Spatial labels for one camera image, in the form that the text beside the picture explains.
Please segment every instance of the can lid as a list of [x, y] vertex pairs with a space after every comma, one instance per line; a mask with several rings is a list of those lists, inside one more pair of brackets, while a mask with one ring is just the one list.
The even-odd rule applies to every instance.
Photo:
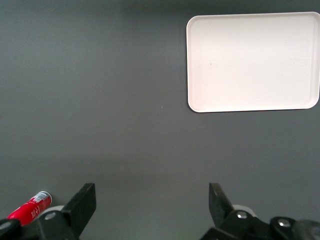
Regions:
[[44, 193], [44, 194], [48, 195], [50, 197], [50, 204], [52, 204], [52, 196], [50, 193], [48, 193], [47, 191], [40, 191], [39, 193]]

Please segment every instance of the gray surface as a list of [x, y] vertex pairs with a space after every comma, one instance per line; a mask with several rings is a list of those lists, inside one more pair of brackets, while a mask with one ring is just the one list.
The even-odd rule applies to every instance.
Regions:
[[320, 2], [0, 2], [0, 216], [94, 182], [81, 239], [197, 240], [219, 182], [263, 221], [320, 221], [319, 104], [198, 114], [187, 103], [191, 17], [303, 11]]

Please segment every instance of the plastic tray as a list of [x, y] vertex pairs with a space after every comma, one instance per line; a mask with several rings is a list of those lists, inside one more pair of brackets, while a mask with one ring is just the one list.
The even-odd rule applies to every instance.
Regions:
[[319, 99], [316, 12], [195, 16], [187, 24], [195, 112], [308, 109]]

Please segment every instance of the screw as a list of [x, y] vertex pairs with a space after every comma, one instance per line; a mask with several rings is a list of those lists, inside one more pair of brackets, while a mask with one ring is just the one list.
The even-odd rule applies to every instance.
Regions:
[[44, 219], [45, 220], [50, 220], [50, 219], [53, 219], [54, 217], [56, 216], [56, 213], [55, 212], [51, 212], [51, 213], [48, 213]]
[[0, 225], [0, 230], [6, 229], [11, 226], [11, 222], [7, 221]]
[[278, 220], [278, 223], [279, 223], [279, 225], [280, 225], [281, 227], [284, 227], [284, 228], [289, 228], [289, 227], [291, 227], [291, 224], [290, 224], [290, 222], [289, 222], [287, 219], [280, 218], [280, 219]]
[[236, 216], [240, 219], [246, 219], [248, 217], [248, 215], [245, 211], [238, 211], [236, 213]]

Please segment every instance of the red cylinder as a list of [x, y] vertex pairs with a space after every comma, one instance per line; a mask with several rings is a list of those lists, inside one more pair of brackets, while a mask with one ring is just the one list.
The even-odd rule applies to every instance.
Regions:
[[13, 211], [7, 218], [20, 220], [21, 226], [31, 223], [42, 211], [52, 203], [51, 195], [46, 191], [40, 191], [28, 202]]

